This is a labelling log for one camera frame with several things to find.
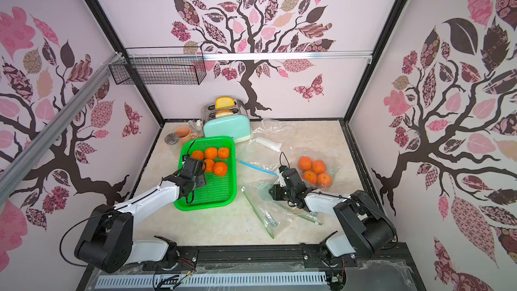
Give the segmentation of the orange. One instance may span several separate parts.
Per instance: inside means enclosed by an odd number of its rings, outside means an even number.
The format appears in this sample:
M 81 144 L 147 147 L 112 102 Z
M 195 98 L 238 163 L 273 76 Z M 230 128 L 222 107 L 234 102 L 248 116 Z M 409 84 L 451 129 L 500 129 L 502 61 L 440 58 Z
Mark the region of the orange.
M 224 177 L 228 173 L 228 166 L 224 162 L 216 162 L 213 165 L 212 173 L 218 177 Z
M 204 157 L 205 159 L 215 160 L 218 157 L 218 149 L 215 147 L 208 147 L 204 151 Z
M 205 166 L 204 166 L 204 171 L 206 173 L 212 173 L 213 172 L 213 168 L 214 168 L 214 165 L 215 165 L 215 162 L 213 159 L 210 159 L 210 158 L 207 158 L 204 160 L 204 163 L 205 163 Z
M 230 149 L 229 148 L 219 148 L 218 149 L 218 158 L 221 160 L 226 160 L 230 157 Z
M 195 150 L 195 151 L 191 152 L 191 158 L 194 158 L 194 159 L 197 159 L 197 160 L 205 160 L 204 151 Z

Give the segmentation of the clear green-zip bag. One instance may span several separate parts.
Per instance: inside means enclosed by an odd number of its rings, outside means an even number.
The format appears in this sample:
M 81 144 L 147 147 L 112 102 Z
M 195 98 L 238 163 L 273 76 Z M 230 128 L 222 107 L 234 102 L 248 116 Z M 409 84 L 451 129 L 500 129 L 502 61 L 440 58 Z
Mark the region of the clear green-zip bag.
M 318 226 L 323 225 L 315 213 L 289 206 L 288 202 L 274 201 L 269 189 L 275 184 L 275 180 L 266 180 L 249 183 L 240 188 L 262 227 L 272 239 L 278 237 L 296 218 Z

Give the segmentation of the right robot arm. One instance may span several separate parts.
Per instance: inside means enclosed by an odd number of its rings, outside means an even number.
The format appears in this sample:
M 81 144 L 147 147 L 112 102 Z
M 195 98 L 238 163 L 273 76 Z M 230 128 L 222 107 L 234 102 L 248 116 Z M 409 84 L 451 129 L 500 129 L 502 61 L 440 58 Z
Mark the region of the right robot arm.
M 341 231 L 320 243 L 320 252 L 325 257 L 370 258 L 397 237 L 394 224 L 366 192 L 326 193 L 307 186 L 295 168 L 284 165 L 277 170 L 277 176 L 280 182 L 269 189 L 274 201 L 287 202 L 306 214 L 326 214 L 340 223 Z

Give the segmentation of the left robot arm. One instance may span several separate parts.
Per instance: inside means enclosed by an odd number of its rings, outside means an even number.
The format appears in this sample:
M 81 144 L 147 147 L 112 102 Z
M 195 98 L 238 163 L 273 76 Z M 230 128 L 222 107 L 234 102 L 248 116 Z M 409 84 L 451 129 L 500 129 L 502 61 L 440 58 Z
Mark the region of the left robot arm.
M 74 250 L 76 259 L 105 273 L 114 273 L 125 265 L 153 262 L 161 268 L 173 268 L 179 258 L 177 244 L 164 237 L 136 241 L 133 231 L 146 218 L 180 199 L 192 202 L 195 190 L 207 184 L 206 163 L 190 156 L 183 165 L 160 184 L 115 206 L 96 207 L 86 220 Z

